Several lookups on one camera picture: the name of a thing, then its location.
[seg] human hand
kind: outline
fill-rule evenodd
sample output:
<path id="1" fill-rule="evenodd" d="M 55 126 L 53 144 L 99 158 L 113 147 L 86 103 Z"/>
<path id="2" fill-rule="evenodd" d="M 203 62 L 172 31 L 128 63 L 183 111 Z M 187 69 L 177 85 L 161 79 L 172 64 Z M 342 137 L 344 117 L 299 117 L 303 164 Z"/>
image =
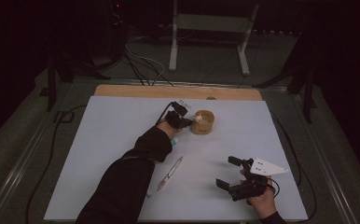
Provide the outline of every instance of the human hand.
<path id="1" fill-rule="evenodd" d="M 163 130 L 168 135 L 169 139 L 173 139 L 177 133 L 179 133 L 183 130 L 183 129 L 175 129 L 165 119 L 162 119 L 157 124 L 157 128 Z"/>
<path id="2" fill-rule="evenodd" d="M 245 170 L 241 170 L 241 174 L 245 175 Z M 272 185 L 272 180 L 270 176 L 267 176 L 268 184 Z M 249 203 L 254 207 L 256 214 L 260 219 L 269 217 L 275 213 L 276 206 L 274 201 L 274 192 L 271 188 L 266 188 L 265 192 L 258 197 L 251 197 L 247 199 Z"/>

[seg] dark background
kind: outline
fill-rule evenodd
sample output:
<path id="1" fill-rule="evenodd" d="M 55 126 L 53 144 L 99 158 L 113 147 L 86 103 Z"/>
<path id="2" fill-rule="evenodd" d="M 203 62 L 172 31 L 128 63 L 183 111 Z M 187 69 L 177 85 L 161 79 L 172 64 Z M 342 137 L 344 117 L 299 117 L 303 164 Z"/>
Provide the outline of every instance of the dark background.
<path id="1" fill-rule="evenodd" d="M 120 2 L 118 13 L 148 35 L 160 36 L 159 24 L 172 21 L 172 1 Z M 35 87 L 35 76 L 47 68 L 52 34 L 56 34 L 56 41 L 73 43 L 70 49 L 90 54 L 76 4 L 76 0 L 0 0 L 0 127 Z M 205 7 L 203 1 L 184 0 L 179 8 L 242 14 L 225 10 L 222 4 L 215 0 L 212 7 Z M 63 27 L 70 27 L 71 32 L 59 32 Z M 360 1 L 264 1 L 254 29 L 299 35 L 284 70 L 300 64 L 314 65 L 314 83 L 322 88 L 360 160 Z"/>

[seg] table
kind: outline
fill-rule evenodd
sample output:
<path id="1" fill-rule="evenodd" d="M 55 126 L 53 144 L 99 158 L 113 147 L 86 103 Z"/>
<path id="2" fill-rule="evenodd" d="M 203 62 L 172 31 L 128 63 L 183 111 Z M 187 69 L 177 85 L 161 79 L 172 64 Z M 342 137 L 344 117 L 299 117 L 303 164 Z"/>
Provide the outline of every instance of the table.
<path id="1" fill-rule="evenodd" d="M 208 97 L 217 100 L 204 100 Z M 91 97 L 45 219 L 74 220 L 105 169 L 154 125 L 169 102 L 179 99 L 192 106 L 187 116 L 192 117 L 200 109 L 213 111 L 215 124 L 207 135 L 196 135 L 189 129 L 177 135 L 179 143 L 173 152 L 165 162 L 156 165 L 150 183 L 153 195 L 145 199 L 139 221 L 257 219 L 251 206 L 244 201 L 233 202 L 227 192 L 215 186 L 216 178 L 231 185 L 239 184 L 242 178 L 240 168 L 227 163 L 228 156 L 260 157 L 290 168 L 269 110 L 257 90 L 116 85 L 99 86 Z M 156 192 L 158 182 L 180 156 L 184 158 L 173 178 Z M 281 186 L 276 202 L 282 217 L 306 219 L 291 172 L 273 178 Z"/>
<path id="2" fill-rule="evenodd" d="M 177 66 L 177 30 L 178 29 L 192 29 L 192 30 L 207 30 L 207 31 L 224 31 L 244 33 L 243 42 L 237 47 L 239 61 L 241 63 L 242 74 L 244 76 L 250 75 L 249 66 L 247 64 L 244 51 L 247 46 L 250 34 L 252 32 L 256 13 L 259 4 L 253 5 L 253 10 L 248 17 L 224 17 L 212 15 L 194 15 L 178 13 L 177 1 L 173 0 L 173 32 L 172 32 L 172 48 L 171 58 L 169 61 L 169 70 L 175 71 Z"/>

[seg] floor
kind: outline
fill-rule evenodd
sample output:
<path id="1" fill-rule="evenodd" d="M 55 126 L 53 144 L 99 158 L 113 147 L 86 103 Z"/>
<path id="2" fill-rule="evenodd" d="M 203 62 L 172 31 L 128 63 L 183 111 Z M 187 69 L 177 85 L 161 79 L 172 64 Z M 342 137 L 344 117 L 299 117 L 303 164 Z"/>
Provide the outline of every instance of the floor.
<path id="1" fill-rule="evenodd" d="M 291 35 L 252 33 L 246 49 L 251 76 L 244 77 L 237 59 L 236 41 L 212 40 L 206 33 L 187 34 L 187 38 L 179 40 L 175 72 L 167 70 L 169 37 L 132 36 L 127 54 L 137 61 L 135 67 L 148 77 L 150 85 L 251 88 L 277 76 L 297 42 Z M 151 65 L 141 65 L 147 64 L 142 58 L 154 64 L 167 80 L 157 78 Z M 76 70 L 73 83 L 59 81 L 57 103 L 47 112 L 48 100 L 39 95 L 47 87 L 47 71 L 43 72 L 36 78 L 34 91 L 2 127 L 0 223 L 26 223 L 25 216 L 30 223 L 53 223 L 43 220 L 43 216 L 84 112 L 78 106 L 85 105 L 101 83 L 148 85 L 146 78 L 137 78 L 125 57 L 102 74 L 111 80 L 98 80 Z M 302 92 L 289 95 L 285 91 L 289 81 L 284 79 L 260 91 L 280 121 L 275 125 L 311 217 L 306 223 L 360 223 L 360 164 L 319 87 L 314 86 L 316 107 L 311 111 L 312 124 L 309 124 L 300 112 Z M 56 128 L 54 120 L 58 112 L 73 108 L 76 109 L 74 120 Z"/>

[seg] pen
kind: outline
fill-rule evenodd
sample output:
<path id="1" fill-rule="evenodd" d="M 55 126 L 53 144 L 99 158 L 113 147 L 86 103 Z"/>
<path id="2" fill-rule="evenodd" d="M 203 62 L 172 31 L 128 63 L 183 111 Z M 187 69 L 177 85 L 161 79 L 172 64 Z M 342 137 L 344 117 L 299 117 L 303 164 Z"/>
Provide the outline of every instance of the pen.
<path id="1" fill-rule="evenodd" d="M 171 175 L 174 173 L 174 171 L 177 169 L 177 167 L 180 165 L 181 160 L 183 159 L 183 156 L 177 159 L 176 163 L 172 167 L 171 171 L 163 177 L 163 179 L 158 183 L 157 191 L 163 188 L 163 186 L 168 182 L 169 178 L 171 178 Z"/>

